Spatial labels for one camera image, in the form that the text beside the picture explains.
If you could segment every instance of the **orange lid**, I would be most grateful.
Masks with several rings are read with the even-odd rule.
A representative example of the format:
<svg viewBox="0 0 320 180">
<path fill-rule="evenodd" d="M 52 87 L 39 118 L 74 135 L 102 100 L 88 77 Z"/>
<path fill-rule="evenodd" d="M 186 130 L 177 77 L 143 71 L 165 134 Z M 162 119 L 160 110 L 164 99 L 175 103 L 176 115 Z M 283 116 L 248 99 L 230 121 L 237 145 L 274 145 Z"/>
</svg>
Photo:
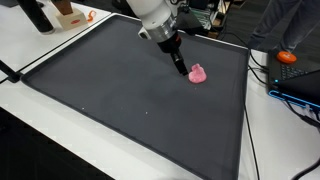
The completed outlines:
<svg viewBox="0 0 320 180">
<path fill-rule="evenodd" d="M 292 64 L 297 61 L 297 57 L 289 52 L 281 51 L 277 55 L 277 59 L 280 62 L 286 63 L 286 64 Z"/>
</svg>

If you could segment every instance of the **pink toy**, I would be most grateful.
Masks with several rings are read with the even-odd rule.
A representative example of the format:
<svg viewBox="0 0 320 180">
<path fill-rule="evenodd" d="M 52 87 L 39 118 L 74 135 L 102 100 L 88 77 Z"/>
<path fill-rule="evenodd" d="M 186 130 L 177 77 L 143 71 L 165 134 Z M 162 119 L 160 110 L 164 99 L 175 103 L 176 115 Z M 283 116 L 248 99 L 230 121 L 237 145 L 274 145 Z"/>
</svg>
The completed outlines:
<svg viewBox="0 0 320 180">
<path fill-rule="evenodd" d="M 189 80 L 192 83 L 198 84 L 202 83 L 207 79 L 207 75 L 204 72 L 200 64 L 195 64 L 192 66 L 192 72 L 189 73 Z"/>
</svg>

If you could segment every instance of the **orange object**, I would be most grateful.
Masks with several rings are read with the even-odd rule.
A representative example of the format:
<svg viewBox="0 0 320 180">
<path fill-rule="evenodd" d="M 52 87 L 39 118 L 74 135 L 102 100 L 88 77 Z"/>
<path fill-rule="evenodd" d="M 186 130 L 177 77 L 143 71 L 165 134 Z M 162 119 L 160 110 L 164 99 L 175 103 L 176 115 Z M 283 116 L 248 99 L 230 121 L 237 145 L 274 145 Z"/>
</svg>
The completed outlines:
<svg viewBox="0 0 320 180">
<path fill-rule="evenodd" d="M 286 63 L 286 64 L 292 64 L 297 61 L 297 57 L 289 52 L 281 51 L 277 55 L 277 59 L 280 62 Z"/>
<path fill-rule="evenodd" d="M 93 21 L 93 18 L 96 16 L 96 12 L 94 11 L 94 10 L 91 10 L 90 12 L 89 12 L 89 14 L 88 14 L 88 19 L 87 19 L 87 21 L 88 22 L 91 22 L 91 21 Z"/>
</svg>

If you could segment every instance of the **black bottle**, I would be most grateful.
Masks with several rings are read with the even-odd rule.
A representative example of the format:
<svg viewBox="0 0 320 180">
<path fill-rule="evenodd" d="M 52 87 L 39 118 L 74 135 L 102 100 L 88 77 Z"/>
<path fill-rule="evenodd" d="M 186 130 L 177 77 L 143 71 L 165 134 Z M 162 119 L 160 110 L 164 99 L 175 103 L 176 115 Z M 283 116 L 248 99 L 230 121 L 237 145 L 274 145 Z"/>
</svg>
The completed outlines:
<svg viewBox="0 0 320 180">
<path fill-rule="evenodd" d="M 38 31 L 42 34 L 51 34 L 54 28 L 47 16 L 39 7 L 36 0 L 17 0 L 22 10 L 27 14 L 32 23 L 36 26 Z"/>
</svg>

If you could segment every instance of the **black tray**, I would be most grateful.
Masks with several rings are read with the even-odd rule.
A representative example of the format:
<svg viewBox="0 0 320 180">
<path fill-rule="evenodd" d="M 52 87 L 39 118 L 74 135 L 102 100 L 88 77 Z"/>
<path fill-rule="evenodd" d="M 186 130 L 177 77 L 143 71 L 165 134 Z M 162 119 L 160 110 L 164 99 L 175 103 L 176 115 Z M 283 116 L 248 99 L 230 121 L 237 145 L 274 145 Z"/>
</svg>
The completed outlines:
<svg viewBox="0 0 320 180">
<path fill-rule="evenodd" d="M 140 28 L 114 16 L 22 81 L 202 178 L 237 179 L 248 51 L 181 33 L 208 76 L 195 85 Z"/>
<path fill-rule="evenodd" d="M 0 5 L 11 8 L 18 5 L 18 2 L 16 0 L 0 0 Z"/>
</svg>

